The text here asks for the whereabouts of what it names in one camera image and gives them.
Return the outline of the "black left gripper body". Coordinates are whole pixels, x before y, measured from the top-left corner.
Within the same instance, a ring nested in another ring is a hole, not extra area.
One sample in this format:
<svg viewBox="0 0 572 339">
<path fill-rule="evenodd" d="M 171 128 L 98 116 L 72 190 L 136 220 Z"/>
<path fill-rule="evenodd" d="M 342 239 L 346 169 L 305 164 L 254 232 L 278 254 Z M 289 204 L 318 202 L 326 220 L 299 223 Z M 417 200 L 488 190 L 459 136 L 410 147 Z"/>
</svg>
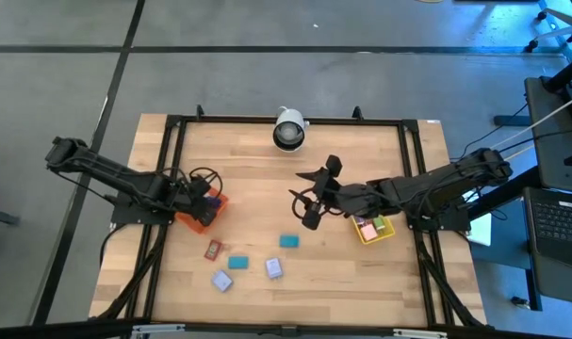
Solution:
<svg viewBox="0 0 572 339">
<path fill-rule="evenodd" d="M 194 176 L 187 183 L 183 183 L 175 198 L 173 206 L 175 214 L 191 215 L 195 220 L 200 220 L 204 226 L 208 226 L 216 215 L 215 209 L 204 197 L 210 188 L 211 185 L 202 176 Z"/>
</svg>

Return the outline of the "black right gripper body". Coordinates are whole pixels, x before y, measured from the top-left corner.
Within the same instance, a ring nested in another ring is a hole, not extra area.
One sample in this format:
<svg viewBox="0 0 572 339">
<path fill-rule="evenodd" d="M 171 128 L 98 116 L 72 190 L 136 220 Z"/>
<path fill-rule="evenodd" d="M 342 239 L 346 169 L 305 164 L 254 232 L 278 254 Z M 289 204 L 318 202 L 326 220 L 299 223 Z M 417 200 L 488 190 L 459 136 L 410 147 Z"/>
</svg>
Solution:
<svg viewBox="0 0 572 339">
<path fill-rule="evenodd" d="M 344 209 L 345 204 L 361 196 L 360 193 L 353 193 L 351 187 L 346 190 L 345 187 L 335 179 L 342 170 L 342 163 L 338 156 L 330 154 L 325 166 L 319 168 L 319 170 L 329 171 L 328 179 L 317 183 L 312 182 L 311 193 L 313 193 L 315 199 L 319 201 L 319 208 L 311 207 L 305 209 L 302 216 L 302 225 L 312 231 L 318 228 L 321 217 L 327 213 L 332 213 L 332 209 L 339 210 L 341 214 L 350 215 L 352 210 L 346 211 Z"/>
</svg>

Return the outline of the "lavender plug charger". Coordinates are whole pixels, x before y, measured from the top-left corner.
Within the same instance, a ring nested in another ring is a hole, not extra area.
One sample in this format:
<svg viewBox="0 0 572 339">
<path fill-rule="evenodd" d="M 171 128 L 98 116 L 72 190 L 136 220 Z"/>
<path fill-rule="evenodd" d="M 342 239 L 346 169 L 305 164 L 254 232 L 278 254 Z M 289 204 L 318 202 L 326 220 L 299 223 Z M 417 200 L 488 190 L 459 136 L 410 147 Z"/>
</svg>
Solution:
<svg viewBox="0 0 572 339">
<path fill-rule="evenodd" d="M 211 282 L 222 293 L 226 292 L 233 285 L 233 280 L 223 270 L 215 272 Z"/>
<path fill-rule="evenodd" d="M 265 267 L 270 279 L 281 278 L 284 274 L 280 260 L 278 258 L 270 258 L 266 261 Z"/>
</svg>

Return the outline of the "office chair base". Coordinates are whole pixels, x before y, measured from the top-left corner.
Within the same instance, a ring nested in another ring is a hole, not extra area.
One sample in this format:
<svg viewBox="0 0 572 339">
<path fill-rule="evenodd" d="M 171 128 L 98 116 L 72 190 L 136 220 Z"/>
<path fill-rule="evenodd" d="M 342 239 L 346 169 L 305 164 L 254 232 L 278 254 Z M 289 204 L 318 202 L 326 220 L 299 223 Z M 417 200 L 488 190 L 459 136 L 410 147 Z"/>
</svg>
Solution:
<svg viewBox="0 0 572 339">
<path fill-rule="evenodd" d="M 551 7 L 544 7 L 535 17 L 537 22 L 542 22 L 545 19 L 552 19 L 552 18 L 556 19 L 558 22 L 564 23 L 564 25 L 562 27 L 559 27 L 556 24 L 551 24 L 550 25 L 551 31 L 537 35 L 535 38 L 530 40 L 528 44 L 524 47 L 525 52 L 531 53 L 534 49 L 538 47 L 539 41 L 544 39 L 567 36 L 565 42 L 566 43 L 572 42 L 572 14 L 568 14 Z"/>
</svg>

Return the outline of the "orange plastic basket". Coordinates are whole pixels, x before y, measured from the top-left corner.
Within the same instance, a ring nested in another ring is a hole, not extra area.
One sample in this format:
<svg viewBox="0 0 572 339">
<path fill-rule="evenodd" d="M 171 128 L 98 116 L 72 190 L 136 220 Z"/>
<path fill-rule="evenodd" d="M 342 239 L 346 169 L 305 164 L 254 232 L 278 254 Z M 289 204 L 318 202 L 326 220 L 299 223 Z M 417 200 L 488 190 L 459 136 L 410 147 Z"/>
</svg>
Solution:
<svg viewBox="0 0 572 339">
<path fill-rule="evenodd" d="M 196 234 L 207 233 L 211 229 L 211 227 L 214 224 L 216 224 L 218 220 L 221 219 L 221 215 L 223 214 L 223 212 L 226 209 L 226 206 L 229 202 L 228 197 L 224 193 L 219 193 L 219 191 L 214 187 L 211 187 L 210 190 L 204 194 L 204 197 L 206 197 L 206 196 L 217 197 L 217 198 L 220 198 L 222 201 L 220 208 L 218 208 L 218 209 L 214 208 L 216 215 L 208 226 L 204 226 L 200 220 L 195 220 L 191 215 L 187 215 L 184 213 L 176 213 L 175 214 L 176 220 L 178 220 L 180 223 L 188 226 Z"/>
</svg>

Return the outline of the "red digital thermometer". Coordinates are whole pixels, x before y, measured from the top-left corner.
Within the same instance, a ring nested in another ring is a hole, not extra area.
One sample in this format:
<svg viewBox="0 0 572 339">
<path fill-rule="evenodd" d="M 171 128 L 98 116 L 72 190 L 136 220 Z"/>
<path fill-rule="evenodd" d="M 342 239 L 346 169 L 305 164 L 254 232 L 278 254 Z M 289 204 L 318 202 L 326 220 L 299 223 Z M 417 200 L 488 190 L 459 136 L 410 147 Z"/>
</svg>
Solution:
<svg viewBox="0 0 572 339">
<path fill-rule="evenodd" d="M 204 258 L 209 261 L 215 261 L 219 256 L 223 244 L 219 240 L 212 239 L 204 253 Z"/>
</svg>

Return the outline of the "yellow plastic basket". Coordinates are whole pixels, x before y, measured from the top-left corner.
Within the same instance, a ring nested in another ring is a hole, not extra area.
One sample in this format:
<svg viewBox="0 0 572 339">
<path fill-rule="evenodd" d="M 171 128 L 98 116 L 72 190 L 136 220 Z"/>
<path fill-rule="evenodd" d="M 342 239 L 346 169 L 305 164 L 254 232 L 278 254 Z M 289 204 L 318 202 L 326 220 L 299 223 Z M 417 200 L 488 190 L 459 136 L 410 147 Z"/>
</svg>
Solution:
<svg viewBox="0 0 572 339">
<path fill-rule="evenodd" d="M 356 220 L 355 220 L 355 217 L 356 217 L 356 216 L 352 216 L 352 217 L 351 217 L 351 221 L 352 221 L 352 224 L 354 225 L 355 231 L 357 232 L 357 234 L 358 234 L 358 236 L 359 236 L 361 242 L 362 242 L 364 245 L 372 244 L 372 243 L 375 243 L 375 242 L 378 242 L 378 241 L 387 239 L 388 237 L 394 236 L 395 233 L 396 233 L 396 232 L 395 232 L 395 229 L 394 229 L 394 227 L 393 227 L 393 225 L 392 225 L 392 222 L 391 222 L 388 218 L 386 218 L 386 217 L 384 217 L 384 216 L 378 216 L 378 217 L 382 217 L 382 218 L 384 219 L 384 223 L 385 223 L 385 225 L 386 225 L 386 228 L 385 228 L 385 230 L 384 230 L 383 232 L 381 232 L 381 233 L 378 233 L 378 232 L 376 231 L 377 234 L 378 234 L 378 236 L 377 236 L 376 238 L 370 240 L 369 242 L 366 242 L 366 241 L 364 240 L 363 236 L 361 235 L 361 232 L 360 232 L 360 228 L 361 228 L 362 226 L 358 226 L 358 225 L 357 225 L 357 222 L 356 222 Z M 365 224 L 365 225 L 372 225 L 372 226 L 373 226 L 373 224 L 372 224 L 373 218 L 365 218 L 365 220 L 366 220 L 366 224 Z"/>
</svg>

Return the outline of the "pale cyan sheet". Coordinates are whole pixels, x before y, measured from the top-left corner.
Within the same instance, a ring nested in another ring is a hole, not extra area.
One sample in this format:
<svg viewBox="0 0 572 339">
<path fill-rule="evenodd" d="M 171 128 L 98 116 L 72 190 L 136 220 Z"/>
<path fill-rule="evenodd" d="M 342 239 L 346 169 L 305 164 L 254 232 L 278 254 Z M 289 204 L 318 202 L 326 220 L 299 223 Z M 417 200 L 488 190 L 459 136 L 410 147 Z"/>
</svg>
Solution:
<svg viewBox="0 0 572 339">
<path fill-rule="evenodd" d="M 492 241 L 492 215 L 485 214 L 471 220 L 467 239 L 470 242 L 489 247 Z"/>
</svg>

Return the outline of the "black crossbar with silver brackets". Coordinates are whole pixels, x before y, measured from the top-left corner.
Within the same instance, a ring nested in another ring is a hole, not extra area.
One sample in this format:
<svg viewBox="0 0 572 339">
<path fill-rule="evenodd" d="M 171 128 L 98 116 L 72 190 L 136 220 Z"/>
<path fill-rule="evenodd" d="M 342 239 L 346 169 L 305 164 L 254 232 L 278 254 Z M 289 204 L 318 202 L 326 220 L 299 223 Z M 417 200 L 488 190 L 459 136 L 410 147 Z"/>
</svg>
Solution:
<svg viewBox="0 0 572 339">
<path fill-rule="evenodd" d="M 349 327 L 300 325 L 246 325 L 211 323 L 152 323 L 145 318 L 87 321 L 0 328 L 0 339 L 107 339 L 164 332 L 254 333 L 295 338 L 303 335 L 405 337 L 410 339 L 569 339 L 491 327 L 434 325 L 428 328 Z"/>
</svg>

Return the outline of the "dark grey desk panel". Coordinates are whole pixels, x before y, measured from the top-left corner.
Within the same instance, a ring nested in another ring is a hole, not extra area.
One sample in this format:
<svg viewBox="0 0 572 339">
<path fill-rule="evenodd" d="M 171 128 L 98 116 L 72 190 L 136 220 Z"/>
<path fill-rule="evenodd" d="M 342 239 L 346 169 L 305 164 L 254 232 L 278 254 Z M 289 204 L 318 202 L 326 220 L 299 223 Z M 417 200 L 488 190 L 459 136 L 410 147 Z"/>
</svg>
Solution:
<svg viewBox="0 0 572 339">
<path fill-rule="evenodd" d="M 532 123 L 540 121 L 566 103 L 560 94 L 548 92 L 540 78 L 529 77 L 524 85 Z M 567 107 L 532 128 L 535 137 L 559 132 L 559 135 L 534 141 L 543 187 L 572 191 L 572 166 L 564 163 L 566 158 L 572 156 L 571 129 L 572 120 Z"/>
</svg>

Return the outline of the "black laptop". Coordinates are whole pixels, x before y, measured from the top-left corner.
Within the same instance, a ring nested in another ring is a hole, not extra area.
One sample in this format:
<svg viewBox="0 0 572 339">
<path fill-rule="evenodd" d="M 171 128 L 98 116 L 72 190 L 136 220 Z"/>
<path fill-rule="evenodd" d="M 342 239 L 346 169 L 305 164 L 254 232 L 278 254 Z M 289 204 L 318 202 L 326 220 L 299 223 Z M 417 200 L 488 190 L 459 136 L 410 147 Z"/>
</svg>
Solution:
<svg viewBox="0 0 572 339">
<path fill-rule="evenodd" d="M 572 194 L 529 187 L 522 196 L 537 288 L 572 302 Z"/>
</svg>

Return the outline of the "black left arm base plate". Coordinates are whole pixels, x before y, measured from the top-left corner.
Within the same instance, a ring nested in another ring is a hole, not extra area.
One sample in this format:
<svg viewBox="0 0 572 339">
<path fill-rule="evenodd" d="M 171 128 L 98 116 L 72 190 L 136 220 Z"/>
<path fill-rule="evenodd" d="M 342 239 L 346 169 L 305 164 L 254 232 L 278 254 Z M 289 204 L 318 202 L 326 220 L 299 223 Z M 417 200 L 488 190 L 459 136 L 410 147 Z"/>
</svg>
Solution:
<svg viewBox="0 0 572 339">
<path fill-rule="evenodd" d="M 169 224 L 174 219 L 174 196 L 159 199 L 120 189 L 110 221 L 117 224 Z"/>
</svg>

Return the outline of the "black aluminium table frame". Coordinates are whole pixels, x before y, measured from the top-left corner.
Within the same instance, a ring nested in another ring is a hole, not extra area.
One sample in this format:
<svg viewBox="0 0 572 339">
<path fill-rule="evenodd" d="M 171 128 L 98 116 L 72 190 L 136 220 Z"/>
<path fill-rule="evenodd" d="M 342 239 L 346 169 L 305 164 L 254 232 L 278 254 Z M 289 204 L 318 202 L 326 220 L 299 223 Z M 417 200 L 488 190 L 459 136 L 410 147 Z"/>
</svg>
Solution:
<svg viewBox="0 0 572 339">
<path fill-rule="evenodd" d="M 289 189 L 306 182 L 298 172 L 321 166 L 330 154 L 344 164 L 341 180 L 365 182 L 416 174 L 446 164 L 439 121 L 314 119 L 302 148 L 278 150 L 270 117 L 189 116 L 169 127 L 168 117 L 144 114 L 129 165 L 155 166 L 161 150 L 185 170 L 209 167 L 223 180 L 229 202 L 205 234 L 175 222 L 160 263 L 142 282 L 131 315 L 155 322 L 426 328 L 442 321 L 440 300 L 427 303 L 415 239 L 404 215 L 392 218 L 395 235 L 364 245 L 349 220 L 326 216 L 309 231 L 294 216 Z M 300 238 L 281 248 L 282 234 Z M 223 247 L 204 258 L 212 240 Z M 230 256 L 248 256 L 247 269 L 229 269 Z M 283 276 L 270 279 L 265 263 L 280 260 Z M 211 282 L 223 270 L 233 285 L 224 293 Z"/>
</svg>

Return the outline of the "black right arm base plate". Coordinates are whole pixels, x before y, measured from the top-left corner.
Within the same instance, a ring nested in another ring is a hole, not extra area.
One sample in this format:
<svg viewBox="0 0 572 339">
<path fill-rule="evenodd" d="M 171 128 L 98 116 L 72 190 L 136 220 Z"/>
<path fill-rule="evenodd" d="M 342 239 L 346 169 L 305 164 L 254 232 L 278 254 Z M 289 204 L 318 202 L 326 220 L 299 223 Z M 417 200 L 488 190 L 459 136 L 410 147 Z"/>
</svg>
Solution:
<svg viewBox="0 0 572 339">
<path fill-rule="evenodd" d="M 430 216 L 428 215 L 428 202 L 424 202 L 420 215 L 417 214 L 419 203 L 420 198 L 415 198 L 404 207 L 408 223 L 413 230 L 421 232 L 470 231 L 469 204 L 465 202 L 464 198 L 457 197 L 452 201 L 446 202 Z"/>
</svg>

